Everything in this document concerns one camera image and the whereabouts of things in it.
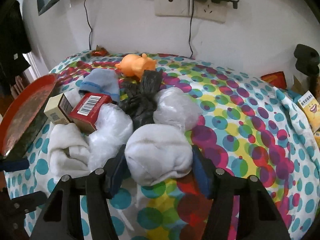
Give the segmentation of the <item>white towel sock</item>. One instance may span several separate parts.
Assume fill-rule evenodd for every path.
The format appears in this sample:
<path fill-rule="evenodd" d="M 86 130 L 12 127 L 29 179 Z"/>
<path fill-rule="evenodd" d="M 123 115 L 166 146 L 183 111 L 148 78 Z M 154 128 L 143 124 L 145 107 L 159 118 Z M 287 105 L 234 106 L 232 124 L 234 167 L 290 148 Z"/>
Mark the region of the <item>white towel sock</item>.
<path fill-rule="evenodd" d="M 57 124 L 51 131 L 48 144 L 48 165 L 54 181 L 64 175 L 79 178 L 90 174 L 87 137 L 74 123 Z"/>

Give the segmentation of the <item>clear plastic bag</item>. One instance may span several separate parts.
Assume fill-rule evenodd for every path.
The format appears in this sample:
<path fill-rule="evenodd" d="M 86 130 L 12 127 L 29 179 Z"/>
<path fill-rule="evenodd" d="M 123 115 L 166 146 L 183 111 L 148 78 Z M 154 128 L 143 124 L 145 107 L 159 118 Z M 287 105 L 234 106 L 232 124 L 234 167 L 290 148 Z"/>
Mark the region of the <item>clear plastic bag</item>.
<path fill-rule="evenodd" d="M 95 126 L 97 130 L 88 136 L 90 171 L 104 167 L 109 159 L 117 155 L 121 146 L 127 143 L 133 133 L 130 116 L 112 103 L 100 107 Z"/>

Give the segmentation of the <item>red barcode box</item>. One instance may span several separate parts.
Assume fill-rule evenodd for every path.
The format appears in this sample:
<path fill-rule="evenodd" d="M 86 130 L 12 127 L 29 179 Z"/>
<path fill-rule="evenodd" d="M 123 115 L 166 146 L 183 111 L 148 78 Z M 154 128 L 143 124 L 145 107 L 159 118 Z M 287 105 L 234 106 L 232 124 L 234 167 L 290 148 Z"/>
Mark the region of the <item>red barcode box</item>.
<path fill-rule="evenodd" d="M 73 108 L 68 117 L 84 133 L 91 134 L 96 130 L 95 122 L 100 108 L 105 103 L 111 103 L 109 95 L 86 93 L 80 102 Z"/>

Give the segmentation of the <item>cream small box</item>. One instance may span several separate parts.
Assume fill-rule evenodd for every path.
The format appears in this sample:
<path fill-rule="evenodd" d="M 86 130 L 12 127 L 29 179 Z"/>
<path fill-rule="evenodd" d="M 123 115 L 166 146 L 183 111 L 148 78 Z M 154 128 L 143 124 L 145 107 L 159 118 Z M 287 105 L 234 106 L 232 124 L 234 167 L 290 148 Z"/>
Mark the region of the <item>cream small box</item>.
<path fill-rule="evenodd" d="M 44 114 L 55 125 L 62 124 L 67 125 L 72 121 L 69 119 L 73 107 L 67 100 L 65 94 L 61 93 L 49 98 Z"/>

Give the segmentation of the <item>round red tray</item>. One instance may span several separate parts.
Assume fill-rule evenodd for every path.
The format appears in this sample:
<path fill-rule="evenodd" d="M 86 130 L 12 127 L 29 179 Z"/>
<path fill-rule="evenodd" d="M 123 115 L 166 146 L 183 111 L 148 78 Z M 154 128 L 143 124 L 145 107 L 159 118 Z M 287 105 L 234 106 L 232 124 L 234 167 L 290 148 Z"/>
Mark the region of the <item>round red tray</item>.
<path fill-rule="evenodd" d="M 56 94 L 57 74 L 45 75 L 28 85 L 13 101 L 1 122 L 1 154 L 9 160 L 25 155 L 47 121 L 44 109 Z"/>

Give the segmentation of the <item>clear plastic bag ball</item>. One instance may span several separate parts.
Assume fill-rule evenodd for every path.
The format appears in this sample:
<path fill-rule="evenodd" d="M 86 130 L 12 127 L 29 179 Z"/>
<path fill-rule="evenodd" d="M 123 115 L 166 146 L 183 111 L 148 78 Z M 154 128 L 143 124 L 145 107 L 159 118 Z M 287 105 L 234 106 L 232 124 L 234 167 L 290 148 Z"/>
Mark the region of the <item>clear plastic bag ball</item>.
<path fill-rule="evenodd" d="M 170 125 L 185 133 L 193 129 L 202 115 L 191 96 L 177 87 L 160 90 L 154 97 L 157 108 L 153 113 L 156 124 Z"/>

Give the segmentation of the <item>blue sock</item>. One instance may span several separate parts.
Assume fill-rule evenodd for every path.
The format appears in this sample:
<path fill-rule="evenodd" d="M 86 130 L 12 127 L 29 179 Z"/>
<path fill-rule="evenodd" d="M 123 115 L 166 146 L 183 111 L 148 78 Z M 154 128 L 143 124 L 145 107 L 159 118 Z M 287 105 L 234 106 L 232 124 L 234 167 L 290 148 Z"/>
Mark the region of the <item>blue sock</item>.
<path fill-rule="evenodd" d="M 86 93 L 109 95 L 113 102 L 120 102 L 118 76 L 112 69 L 97 68 L 86 76 L 79 88 L 79 94 Z"/>

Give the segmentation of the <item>black plastic bag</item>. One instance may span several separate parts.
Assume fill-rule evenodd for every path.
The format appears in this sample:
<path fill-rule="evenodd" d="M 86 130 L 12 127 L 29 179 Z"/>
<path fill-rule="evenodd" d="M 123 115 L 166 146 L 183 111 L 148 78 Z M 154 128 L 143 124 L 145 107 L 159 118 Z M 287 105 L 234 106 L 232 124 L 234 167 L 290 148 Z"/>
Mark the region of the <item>black plastic bag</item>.
<path fill-rule="evenodd" d="M 125 79 L 121 86 L 127 95 L 118 104 L 119 107 L 130 116 L 133 122 L 133 130 L 141 126 L 154 124 L 153 113 L 157 109 L 156 94 L 160 91 L 163 80 L 163 71 L 145 70 L 142 79 L 131 82 Z"/>

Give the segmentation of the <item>orange rubber pig toy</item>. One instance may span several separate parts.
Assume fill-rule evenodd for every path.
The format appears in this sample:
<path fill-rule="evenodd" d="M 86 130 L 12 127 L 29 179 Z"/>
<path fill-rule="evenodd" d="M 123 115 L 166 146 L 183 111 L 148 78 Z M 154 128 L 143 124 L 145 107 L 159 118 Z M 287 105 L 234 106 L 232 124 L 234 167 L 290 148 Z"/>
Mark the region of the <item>orange rubber pig toy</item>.
<path fill-rule="evenodd" d="M 148 57 L 146 53 L 141 56 L 128 54 L 115 67 L 127 77 L 136 76 L 141 79 L 145 70 L 155 71 L 156 63 L 157 61 Z"/>

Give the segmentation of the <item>yellow cartoon box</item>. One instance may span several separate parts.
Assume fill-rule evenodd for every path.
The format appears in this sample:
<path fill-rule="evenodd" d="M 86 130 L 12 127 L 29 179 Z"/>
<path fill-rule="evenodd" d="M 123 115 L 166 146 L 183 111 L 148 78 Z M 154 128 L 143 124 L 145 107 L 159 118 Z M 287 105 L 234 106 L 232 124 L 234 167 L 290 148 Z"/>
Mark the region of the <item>yellow cartoon box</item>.
<path fill-rule="evenodd" d="M 314 133 L 314 138 L 315 138 L 315 141 L 317 142 L 318 148 L 320 148 L 320 130 Z"/>
<path fill-rule="evenodd" d="M 313 133 L 317 132 L 320 127 L 319 102 L 310 91 L 307 91 L 298 100 L 298 105 L 305 113 Z"/>

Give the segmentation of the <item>red snack packet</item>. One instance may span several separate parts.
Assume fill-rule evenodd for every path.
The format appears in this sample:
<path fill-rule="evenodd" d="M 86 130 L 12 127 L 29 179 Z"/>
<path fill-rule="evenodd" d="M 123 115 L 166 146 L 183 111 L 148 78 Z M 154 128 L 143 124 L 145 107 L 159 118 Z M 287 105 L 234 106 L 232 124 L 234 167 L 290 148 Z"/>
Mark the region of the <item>red snack packet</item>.
<path fill-rule="evenodd" d="M 282 71 L 263 75 L 261 79 L 279 89 L 287 89 L 285 74 Z"/>

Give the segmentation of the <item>red candy wrapper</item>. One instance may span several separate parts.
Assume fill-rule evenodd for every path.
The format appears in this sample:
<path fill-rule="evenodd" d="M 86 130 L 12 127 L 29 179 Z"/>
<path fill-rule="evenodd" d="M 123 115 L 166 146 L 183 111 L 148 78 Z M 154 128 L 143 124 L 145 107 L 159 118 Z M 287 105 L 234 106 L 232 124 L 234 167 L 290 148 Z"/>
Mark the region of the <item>red candy wrapper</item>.
<path fill-rule="evenodd" d="M 95 50 L 91 52 L 92 56 L 102 56 L 108 55 L 108 51 L 104 47 L 96 46 Z"/>

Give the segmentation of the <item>dark hanging clothes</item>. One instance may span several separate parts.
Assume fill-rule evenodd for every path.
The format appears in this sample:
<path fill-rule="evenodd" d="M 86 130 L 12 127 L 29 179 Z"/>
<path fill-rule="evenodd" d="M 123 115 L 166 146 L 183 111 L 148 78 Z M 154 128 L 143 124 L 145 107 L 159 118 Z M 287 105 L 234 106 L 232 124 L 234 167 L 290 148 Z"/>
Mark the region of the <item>dark hanging clothes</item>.
<path fill-rule="evenodd" d="M 23 54 L 31 52 L 25 31 L 20 3 L 15 1 L 1 20 L 1 92 L 10 95 L 15 77 L 21 75 L 30 64 Z"/>

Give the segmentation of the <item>black clamp mount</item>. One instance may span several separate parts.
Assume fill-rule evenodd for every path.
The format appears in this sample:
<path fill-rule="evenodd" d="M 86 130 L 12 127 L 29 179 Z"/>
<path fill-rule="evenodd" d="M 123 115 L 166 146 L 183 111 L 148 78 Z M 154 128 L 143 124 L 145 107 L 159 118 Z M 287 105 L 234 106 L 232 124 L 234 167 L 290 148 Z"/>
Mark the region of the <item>black clamp mount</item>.
<path fill-rule="evenodd" d="M 319 53 L 306 45 L 297 44 L 294 57 L 296 69 L 306 76 L 317 76 L 319 74 Z"/>

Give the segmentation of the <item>white wall socket plate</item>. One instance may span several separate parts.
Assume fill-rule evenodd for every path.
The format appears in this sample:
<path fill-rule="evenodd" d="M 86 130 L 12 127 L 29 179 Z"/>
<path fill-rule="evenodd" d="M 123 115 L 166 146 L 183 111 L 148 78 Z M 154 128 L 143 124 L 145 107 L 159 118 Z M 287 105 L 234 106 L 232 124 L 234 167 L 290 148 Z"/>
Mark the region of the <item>white wall socket plate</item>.
<path fill-rule="evenodd" d="M 191 17 L 225 23 L 227 11 L 230 8 L 227 2 L 219 4 L 193 0 L 154 0 L 156 16 Z"/>

